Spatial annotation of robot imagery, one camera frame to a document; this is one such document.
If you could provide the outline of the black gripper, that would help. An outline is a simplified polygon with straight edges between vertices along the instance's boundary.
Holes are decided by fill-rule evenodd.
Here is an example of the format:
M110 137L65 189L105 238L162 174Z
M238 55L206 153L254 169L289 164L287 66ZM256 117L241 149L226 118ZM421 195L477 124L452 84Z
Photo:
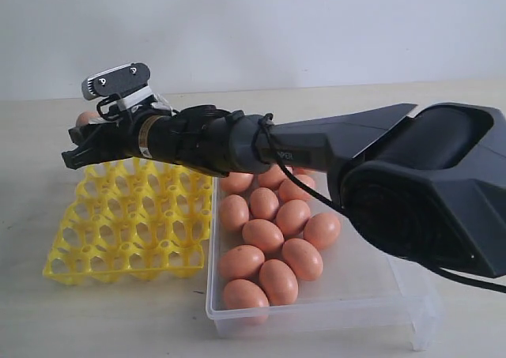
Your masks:
M186 119L154 113L75 126L68 133L76 148L62 152L62 159L73 170L130 157L180 164L185 131Z

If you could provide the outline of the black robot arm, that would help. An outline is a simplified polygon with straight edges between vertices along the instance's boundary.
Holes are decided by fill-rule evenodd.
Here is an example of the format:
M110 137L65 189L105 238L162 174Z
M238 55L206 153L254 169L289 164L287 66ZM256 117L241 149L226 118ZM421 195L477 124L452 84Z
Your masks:
M78 169L128 157L204 174L256 175L272 164L321 171L328 203L371 245L429 269L505 273L505 117L492 107L396 104L275 124L199 105L142 106L70 130Z

